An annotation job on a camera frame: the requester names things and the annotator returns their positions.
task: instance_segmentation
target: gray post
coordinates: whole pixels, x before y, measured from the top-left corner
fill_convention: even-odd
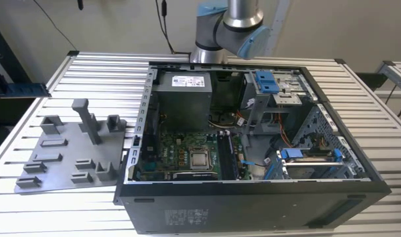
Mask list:
[[[102,138],[98,134],[96,121],[94,121],[88,111],[88,104],[88,99],[75,99],[71,107],[79,113],[92,144],[96,145],[102,143]]]

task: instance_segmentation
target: blue drive bracket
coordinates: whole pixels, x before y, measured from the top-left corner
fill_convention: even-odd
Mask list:
[[[280,92],[280,86],[271,72],[256,71],[256,82],[261,93],[277,94]]]

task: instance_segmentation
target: green circuit board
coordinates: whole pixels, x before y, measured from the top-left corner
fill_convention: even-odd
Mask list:
[[[236,157],[245,157],[239,136],[231,138]],[[208,154],[208,165],[193,169],[191,154],[201,152]],[[142,163],[142,180],[168,180],[168,176],[176,172],[213,172],[221,179],[220,153],[217,134],[203,133],[163,133],[159,145],[160,161]]]

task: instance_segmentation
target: blue latch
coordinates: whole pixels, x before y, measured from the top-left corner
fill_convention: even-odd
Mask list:
[[[275,81],[273,74],[265,71],[256,71],[256,81],[260,86],[260,92],[268,94],[277,94],[280,87]]]
[[[301,149],[299,149],[299,148],[287,148],[287,149],[283,149],[283,151],[281,151],[281,157],[283,157],[283,159],[303,158],[304,155],[303,155]]]
[[[339,150],[339,148],[333,149],[333,153],[335,153],[335,161],[340,162],[343,160],[343,152]]]

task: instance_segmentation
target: metal cylinder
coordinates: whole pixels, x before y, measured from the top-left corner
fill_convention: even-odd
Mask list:
[[[196,46],[189,56],[189,62],[225,64],[228,63],[225,51],[223,49],[216,51],[208,51]]]
[[[248,28],[257,25],[264,19],[264,13],[259,9],[257,0],[228,0],[228,10],[224,14],[224,22],[235,28]]]

